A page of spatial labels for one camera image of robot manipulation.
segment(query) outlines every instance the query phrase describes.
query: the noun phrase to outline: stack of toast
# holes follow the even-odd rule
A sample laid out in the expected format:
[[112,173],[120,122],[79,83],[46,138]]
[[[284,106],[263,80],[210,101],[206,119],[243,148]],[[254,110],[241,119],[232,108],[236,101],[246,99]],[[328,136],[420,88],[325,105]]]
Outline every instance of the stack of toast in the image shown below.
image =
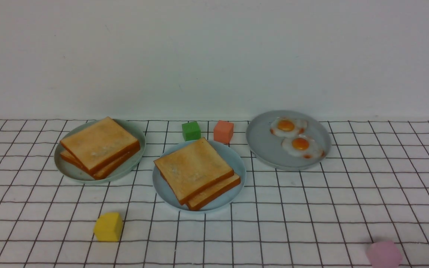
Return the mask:
[[95,180],[106,178],[140,150],[140,142],[110,117],[61,140],[61,158]]
[[155,165],[180,205],[200,210],[241,183],[241,178],[205,138],[156,159]]

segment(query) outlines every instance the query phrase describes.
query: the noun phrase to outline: fried egg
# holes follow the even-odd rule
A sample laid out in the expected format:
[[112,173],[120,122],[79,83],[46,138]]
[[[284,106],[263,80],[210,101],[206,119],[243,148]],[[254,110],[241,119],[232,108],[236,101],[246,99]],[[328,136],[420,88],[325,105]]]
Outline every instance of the fried egg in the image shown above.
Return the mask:
[[278,137],[292,138],[302,134],[306,127],[306,120],[279,117],[271,123],[271,133]]
[[288,154],[305,159],[316,159],[325,156],[322,147],[310,136],[299,134],[293,138],[284,139],[281,143],[282,148]]

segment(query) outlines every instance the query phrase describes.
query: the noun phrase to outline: pink object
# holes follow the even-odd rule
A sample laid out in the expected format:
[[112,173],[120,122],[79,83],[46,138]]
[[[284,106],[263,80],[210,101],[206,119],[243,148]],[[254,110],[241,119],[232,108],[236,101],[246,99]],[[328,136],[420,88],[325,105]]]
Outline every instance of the pink object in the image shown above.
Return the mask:
[[214,126],[213,139],[217,142],[228,144],[233,137],[234,128],[235,124],[219,120]]
[[393,241],[373,243],[366,251],[372,268],[397,268],[403,256]]

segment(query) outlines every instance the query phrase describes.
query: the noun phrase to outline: toasted bread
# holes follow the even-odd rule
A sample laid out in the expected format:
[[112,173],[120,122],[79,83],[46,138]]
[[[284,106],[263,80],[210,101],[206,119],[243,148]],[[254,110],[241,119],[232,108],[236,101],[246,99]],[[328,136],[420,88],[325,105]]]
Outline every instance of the toasted bread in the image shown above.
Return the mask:
[[192,199],[188,200],[186,205],[190,210],[200,210],[209,202],[215,200],[220,195],[226,193],[228,190],[231,190],[232,188],[234,188],[236,185],[239,185],[240,183],[241,183],[241,178],[239,175],[235,173],[230,178],[227,178],[225,180],[222,180],[216,183],[215,185],[199,193]]
[[[114,170],[116,170],[121,164],[123,164],[125,161],[127,161],[130,157],[132,157],[134,154],[136,154],[140,148],[136,148],[135,150],[129,151],[125,153],[123,156],[120,156],[119,158],[113,160],[110,162],[107,166],[104,166],[101,170],[97,171],[95,174],[90,175],[95,180],[102,180],[107,178],[110,173],[112,173]],[[77,166],[77,168],[81,169],[85,173],[89,173],[85,167],[77,160],[72,154],[70,154],[68,151],[64,150],[61,152],[61,158],[66,161],[67,163],[70,163],[74,166]]]
[[140,147],[138,139],[110,117],[61,140],[61,145],[87,170],[89,175],[107,166],[128,151]]
[[154,162],[180,205],[235,173],[205,138]]

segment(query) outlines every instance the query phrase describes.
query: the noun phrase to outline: yellow cube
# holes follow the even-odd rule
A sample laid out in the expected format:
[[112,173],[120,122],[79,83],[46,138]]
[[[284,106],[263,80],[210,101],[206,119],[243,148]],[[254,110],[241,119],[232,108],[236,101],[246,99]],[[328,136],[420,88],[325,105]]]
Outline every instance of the yellow cube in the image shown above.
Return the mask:
[[122,217],[118,212],[108,212],[95,222],[94,234],[98,241],[117,242],[122,233]]

